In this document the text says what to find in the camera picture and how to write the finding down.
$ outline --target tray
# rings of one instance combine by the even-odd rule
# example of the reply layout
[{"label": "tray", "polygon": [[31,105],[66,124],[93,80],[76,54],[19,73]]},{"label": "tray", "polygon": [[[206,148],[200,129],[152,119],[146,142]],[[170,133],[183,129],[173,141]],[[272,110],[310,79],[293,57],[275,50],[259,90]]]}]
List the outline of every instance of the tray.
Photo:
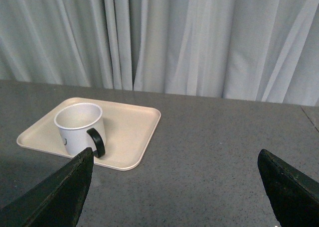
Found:
[{"label": "tray", "polygon": [[24,148],[72,158],[64,148],[53,119],[58,111],[76,103],[95,103],[103,110],[102,118],[107,139],[106,154],[101,158],[94,157],[94,164],[121,171],[136,167],[160,120],[160,112],[157,109],[70,98],[21,133],[16,140],[17,144]]}]

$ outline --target mug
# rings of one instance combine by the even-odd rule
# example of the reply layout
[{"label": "mug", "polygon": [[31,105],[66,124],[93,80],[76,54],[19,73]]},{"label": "mug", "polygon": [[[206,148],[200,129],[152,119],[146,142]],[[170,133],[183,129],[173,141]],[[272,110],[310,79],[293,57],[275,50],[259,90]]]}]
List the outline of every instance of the mug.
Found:
[{"label": "mug", "polygon": [[102,109],[92,103],[79,103],[65,107],[54,117],[66,151],[75,156],[91,147],[96,157],[105,154],[106,141]]}]

